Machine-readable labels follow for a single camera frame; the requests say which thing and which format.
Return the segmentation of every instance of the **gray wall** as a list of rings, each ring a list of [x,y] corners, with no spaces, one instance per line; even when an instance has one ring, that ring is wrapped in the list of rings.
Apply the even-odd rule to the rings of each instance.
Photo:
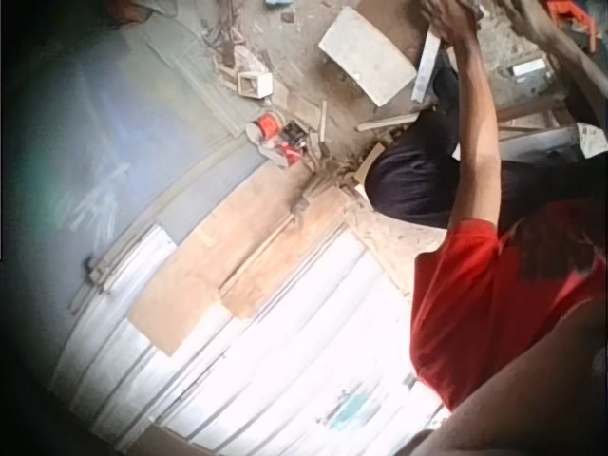
[[[180,242],[261,164],[247,147],[218,155],[231,131],[150,45],[176,54],[194,35],[162,18],[181,40],[169,43],[145,25],[114,29],[98,2],[60,3],[3,78],[2,321],[39,379],[76,322],[87,265],[163,191],[214,157],[214,179],[165,210]]]

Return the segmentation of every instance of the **red shirt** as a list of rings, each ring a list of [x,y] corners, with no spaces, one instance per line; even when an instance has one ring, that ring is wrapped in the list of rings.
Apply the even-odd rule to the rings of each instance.
[[[604,218],[589,201],[552,203],[502,238],[464,220],[416,258],[411,362],[449,409],[574,306],[606,295]]]

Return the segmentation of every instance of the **corrugated metal sheet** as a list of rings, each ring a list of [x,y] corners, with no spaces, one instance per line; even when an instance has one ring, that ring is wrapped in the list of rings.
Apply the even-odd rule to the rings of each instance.
[[[156,422],[225,456],[389,455],[440,405],[411,387],[408,308],[339,232],[253,320],[214,307],[169,358],[122,319],[93,356],[78,354],[78,381],[55,390],[119,449]]]

